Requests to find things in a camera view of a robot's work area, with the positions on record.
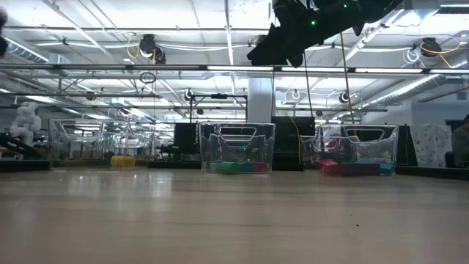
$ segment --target wooden table surface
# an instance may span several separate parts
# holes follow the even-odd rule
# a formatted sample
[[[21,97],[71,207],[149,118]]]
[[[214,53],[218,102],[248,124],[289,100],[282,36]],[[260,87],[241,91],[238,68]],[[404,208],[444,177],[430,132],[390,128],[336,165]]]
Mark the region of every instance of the wooden table surface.
[[[317,172],[0,175],[0,263],[469,263],[469,183]]]

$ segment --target white robot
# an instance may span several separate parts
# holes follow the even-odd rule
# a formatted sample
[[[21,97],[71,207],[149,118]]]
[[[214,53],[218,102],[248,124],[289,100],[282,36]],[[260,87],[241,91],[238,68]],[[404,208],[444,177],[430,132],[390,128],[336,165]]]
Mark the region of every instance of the white robot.
[[[41,129],[41,118],[36,115],[37,107],[37,103],[22,103],[16,110],[16,119],[10,127],[10,135],[20,137],[20,140],[30,147],[32,147],[34,132]]]

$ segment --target metal frame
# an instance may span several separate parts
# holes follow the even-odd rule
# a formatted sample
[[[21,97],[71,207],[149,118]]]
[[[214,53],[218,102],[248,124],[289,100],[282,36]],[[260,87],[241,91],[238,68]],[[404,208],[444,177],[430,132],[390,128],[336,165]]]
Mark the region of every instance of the metal frame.
[[[197,107],[197,105],[199,103],[201,103],[205,98],[207,97],[212,97],[213,95],[191,95],[191,99],[190,99],[190,103],[189,103],[189,123],[192,123],[192,111],[194,109],[194,107]],[[223,109],[226,109],[226,110],[245,110],[245,120],[246,122],[248,121],[248,96],[247,95],[225,95],[227,96],[228,98],[233,98],[233,100],[238,103],[241,108],[239,107],[232,107],[232,109],[228,109],[228,108],[224,108]],[[193,106],[193,101],[194,99],[196,98],[201,98],[201,100],[199,102],[196,103],[195,106]],[[242,105],[242,103],[240,101],[238,101],[236,98],[244,98],[246,100],[246,107]]]

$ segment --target ceiling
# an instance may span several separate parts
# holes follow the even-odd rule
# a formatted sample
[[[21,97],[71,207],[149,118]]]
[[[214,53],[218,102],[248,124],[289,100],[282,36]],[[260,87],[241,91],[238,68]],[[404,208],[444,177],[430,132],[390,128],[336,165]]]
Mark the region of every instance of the ceiling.
[[[131,59],[126,47],[116,48],[116,45],[136,44],[145,31],[155,33],[158,44],[164,46],[167,64],[176,65],[250,65],[246,58],[252,49],[248,45],[253,43],[259,34],[266,34],[273,22],[273,13],[269,10],[268,0],[231,0],[228,1],[228,10],[223,1],[219,0],[58,0],[56,4],[63,14],[78,26],[97,43],[107,48],[109,54],[101,49],[83,47],[80,44],[93,45],[88,38],[78,32],[71,22],[63,18],[56,11],[48,7],[42,0],[0,0],[9,13],[9,21],[4,29],[4,35],[20,40],[29,48],[39,54],[61,54],[72,64],[148,64],[147,59],[139,57]],[[465,36],[469,28],[469,15],[433,15],[424,21],[415,21],[411,11],[405,11],[395,17],[394,22],[388,24],[378,34],[366,40],[364,47],[347,60],[348,67],[443,67],[440,57],[421,57],[419,65],[406,64],[405,50],[411,48],[415,41],[423,37],[435,37],[444,50],[458,46],[461,36]],[[232,29],[231,36],[227,37],[226,14]],[[344,47],[348,53],[350,48],[359,43],[365,36],[373,32],[379,23],[367,25],[361,36],[355,36],[352,29],[343,32]],[[137,34],[130,40],[131,34]],[[64,45],[62,40],[73,45]],[[232,61],[230,60],[228,45],[233,45]],[[307,65],[311,67],[341,66],[342,52],[340,37],[334,43],[337,48],[317,49],[313,47],[306,51]],[[200,47],[211,47],[213,51],[200,51]],[[446,57],[461,56],[467,47],[462,46],[458,51],[451,52]],[[136,54],[134,47],[129,48],[131,54]],[[14,56],[7,56],[4,62],[24,63]],[[23,74],[39,74],[37,71],[21,71]],[[222,92],[236,95],[246,94],[248,90],[247,75],[214,76],[207,80],[194,79],[168,79],[165,84],[157,81],[154,86],[145,86],[148,93],[155,89],[163,96],[163,100],[152,98],[126,98],[125,103],[134,106],[151,106],[160,104],[181,105],[184,92],[191,88],[196,94],[211,94]],[[383,91],[402,79],[376,78],[350,78],[350,93],[356,94],[353,100],[359,102]],[[57,92],[57,79],[38,79],[39,82],[51,87]],[[64,80],[68,85],[74,80]],[[307,105],[308,98],[295,99],[292,93],[297,91],[306,95],[306,78],[302,76],[276,77],[276,89],[287,92],[287,105]],[[310,77],[311,104],[316,107],[333,107],[340,105],[338,94],[345,91],[345,78],[334,76],[330,78]],[[141,90],[144,84],[136,82],[137,89]],[[73,85],[70,91],[83,92],[93,90],[104,93],[132,93],[133,84],[127,80],[117,79],[87,79],[79,85]],[[75,103],[87,103],[86,99],[76,98]],[[234,111],[214,112],[217,117],[233,117],[238,113]],[[161,112],[158,118],[181,118],[173,111]]]

